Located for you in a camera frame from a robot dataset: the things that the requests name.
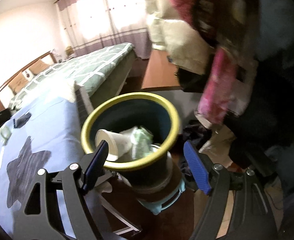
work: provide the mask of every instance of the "curtain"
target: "curtain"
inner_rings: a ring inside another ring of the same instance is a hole
[[[144,0],[59,0],[63,29],[77,56],[123,42],[147,59],[151,41]]]

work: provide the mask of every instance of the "yellow rim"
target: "yellow rim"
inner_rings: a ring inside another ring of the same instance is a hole
[[[161,148],[154,152],[153,154],[148,155],[145,158],[135,160],[132,162],[127,163],[115,163],[115,162],[108,162],[106,161],[104,167],[113,171],[133,171],[137,169],[141,169],[146,167],[155,161],[159,160],[164,154],[167,154],[167,151],[173,146],[177,139],[177,135],[179,132],[179,115],[175,107],[172,103],[170,103],[167,99],[152,93],[144,93],[144,92],[137,92],[137,93],[129,93],[124,94],[115,98],[112,98],[105,103],[98,106],[87,118],[84,123],[84,126],[81,130],[81,145],[86,154],[92,153],[94,149],[91,147],[89,136],[90,130],[95,122],[95,120],[109,107],[120,103],[122,101],[130,100],[130,99],[147,99],[154,101],[160,104],[163,108],[166,109],[170,116],[171,120],[171,129],[165,141],[162,143]]]

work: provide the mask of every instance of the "blue rubber pad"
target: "blue rubber pad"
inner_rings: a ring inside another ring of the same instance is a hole
[[[184,144],[184,156],[188,162],[189,168],[194,176],[194,180],[196,181],[198,188],[208,195],[211,191],[209,173],[197,155],[193,145],[189,141],[186,141]]]

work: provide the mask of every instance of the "screw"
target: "screw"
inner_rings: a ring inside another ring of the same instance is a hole
[[[77,163],[72,163],[69,165],[69,169],[71,169],[72,171],[78,169],[78,167],[79,165]]]
[[[213,168],[216,170],[216,171],[221,171],[223,166],[219,163],[216,163],[213,165]]]
[[[40,176],[42,176],[42,175],[45,174],[45,170],[44,170],[44,169],[39,169],[39,170],[37,171],[37,174],[40,175]]]
[[[254,175],[254,171],[253,171],[253,170],[247,170],[246,173],[247,173],[249,176],[253,176],[253,175]]]

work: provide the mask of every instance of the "paper cup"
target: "paper cup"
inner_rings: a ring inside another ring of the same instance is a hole
[[[109,132],[104,129],[100,129],[96,133],[96,147],[102,140],[105,140],[108,143],[109,153],[107,160],[109,162],[116,161],[118,158],[120,158],[122,155],[128,152],[133,146],[128,135]]]

